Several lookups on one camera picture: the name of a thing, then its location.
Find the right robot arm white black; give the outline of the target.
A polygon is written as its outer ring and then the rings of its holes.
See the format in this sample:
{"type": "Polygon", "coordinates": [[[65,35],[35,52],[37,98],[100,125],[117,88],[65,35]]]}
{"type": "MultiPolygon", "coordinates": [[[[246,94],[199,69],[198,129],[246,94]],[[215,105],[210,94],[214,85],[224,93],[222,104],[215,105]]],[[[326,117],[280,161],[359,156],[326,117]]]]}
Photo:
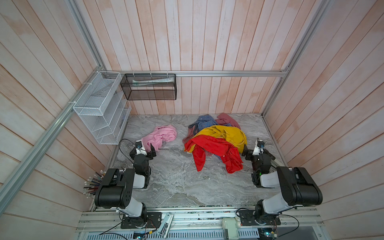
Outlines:
{"type": "Polygon", "coordinates": [[[240,218],[248,225],[274,224],[282,212],[322,203],[323,194],[305,168],[275,167],[276,170],[271,172],[276,158],[264,148],[263,142],[257,144],[254,150],[244,146],[242,156],[252,163],[251,177],[257,188],[280,189],[275,196],[258,201],[254,211],[240,212],[240,218]]]}

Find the pink cloth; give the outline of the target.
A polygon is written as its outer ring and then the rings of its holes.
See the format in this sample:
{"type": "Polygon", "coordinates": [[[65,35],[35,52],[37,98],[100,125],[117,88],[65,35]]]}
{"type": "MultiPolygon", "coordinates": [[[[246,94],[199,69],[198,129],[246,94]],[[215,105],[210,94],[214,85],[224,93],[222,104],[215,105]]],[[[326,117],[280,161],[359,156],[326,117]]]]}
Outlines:
{"type": "Polygon", "coordinates": [[[172,142],[177,138],[177,130],[174,126],[155,127],[155,130],[142,138],[142,143],[146,151],[151,151],[151,145],[155,151],[163,145],[163,142],[172,142]]]}

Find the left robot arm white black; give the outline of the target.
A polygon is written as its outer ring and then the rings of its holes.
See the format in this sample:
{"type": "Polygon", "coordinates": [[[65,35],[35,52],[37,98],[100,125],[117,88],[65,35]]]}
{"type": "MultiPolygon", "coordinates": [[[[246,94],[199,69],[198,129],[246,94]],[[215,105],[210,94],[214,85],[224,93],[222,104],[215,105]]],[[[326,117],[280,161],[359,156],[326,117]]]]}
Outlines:
{"type": "Polygon", "coordinates": [[[123,223],[143,228],[148,223],[147,208],[133,196],[134,189],[145,189],[149,185],[152,173],[149,161],[156,156],[156,150],[150,145],[147,151],[141,141],[135,143],[130,152],[133,168],[120,170],[108,169],[99,185],[94,198],[96,207],[116,209],[123,214],[123,223]]]}

